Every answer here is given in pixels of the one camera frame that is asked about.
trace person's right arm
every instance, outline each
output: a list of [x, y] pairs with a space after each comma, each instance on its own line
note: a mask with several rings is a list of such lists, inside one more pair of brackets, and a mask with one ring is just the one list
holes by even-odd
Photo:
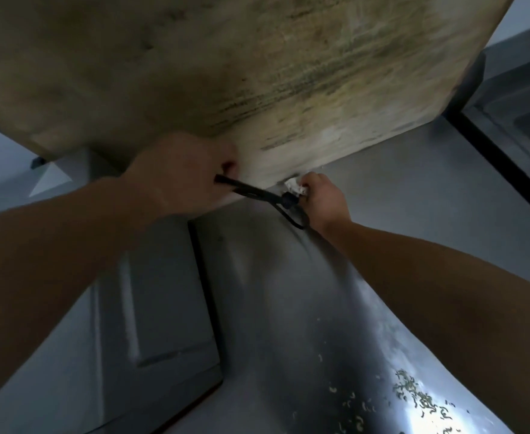
[[530, 433], [530, 283], [471, 255], [351, 221], [321, 174], [301, 181], [311, 227], [511, 430]]

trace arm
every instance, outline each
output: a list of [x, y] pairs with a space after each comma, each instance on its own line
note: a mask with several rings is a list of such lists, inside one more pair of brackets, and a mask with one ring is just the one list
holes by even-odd
[[120, 178], [0, 213], [0, 387], [147, 225], [229, 192], [213, 180], [235, 178], [235, 160], [232, 145], [174, 134]]
[[530, 432], [530, 283], [432, 242], [351, 221], [325, 175], [307, 174], [311, 226], [513, 431]]

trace person's right hand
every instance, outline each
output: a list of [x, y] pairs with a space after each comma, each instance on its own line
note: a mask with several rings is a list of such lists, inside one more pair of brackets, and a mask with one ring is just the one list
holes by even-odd
[[160, 218], [202, 212], [231, 192], [216, 174], [238, 177], [235, 145], [174, 132], [140, 152], [120, 179]]
[[351, 221], [345, 195], [327, 175], [310, 172], [301, 178], [300, 184], [309, 188], [308, 195], [301, 197], [299, 204], [309, 216], [312, 229], [325, 237], [333, 223]]

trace metal table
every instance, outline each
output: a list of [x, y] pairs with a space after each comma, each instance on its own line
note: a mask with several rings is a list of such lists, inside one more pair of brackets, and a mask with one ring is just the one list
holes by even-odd
[[[530, 280], [530, 206], [442, 118], [321, 171], [355, 221]], [[509, 432], [316, 233], [248, 200], [195, 225], [225, 380], [170, 434]]]

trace black scissors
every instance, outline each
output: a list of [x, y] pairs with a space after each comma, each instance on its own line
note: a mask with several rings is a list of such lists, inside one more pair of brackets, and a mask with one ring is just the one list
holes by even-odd
[[[236, 179], [228, 178], [225, 175], [215, 175], [215, 183], [229, 184], [230, 186], [233, 186], [235, 188], [233, 189], [233, 192], [241, 196], [245, 196], [253, 200], [265, 201], [266, 203], [271, 204], [277, 209], [279, 213], [281, 213], [285, 217], [285, 219], [287, 219], [291, 223], [293, 227], [296, 227], [300, 230], [304, 230], [305, 228], [309, 227], [309, 218], [307, 217], [307, 214], [303, 211], [301, 206], [299, 206], [299, 197], [293, 195], [290, 192], [285, 192], [283, 193], [283, 195], [279, 196], [270, 191], [250, 186], [249, 184], [237, 181]], [[298, 224], [283, 209], [296, 211], [300, 215], [303, 225]]]

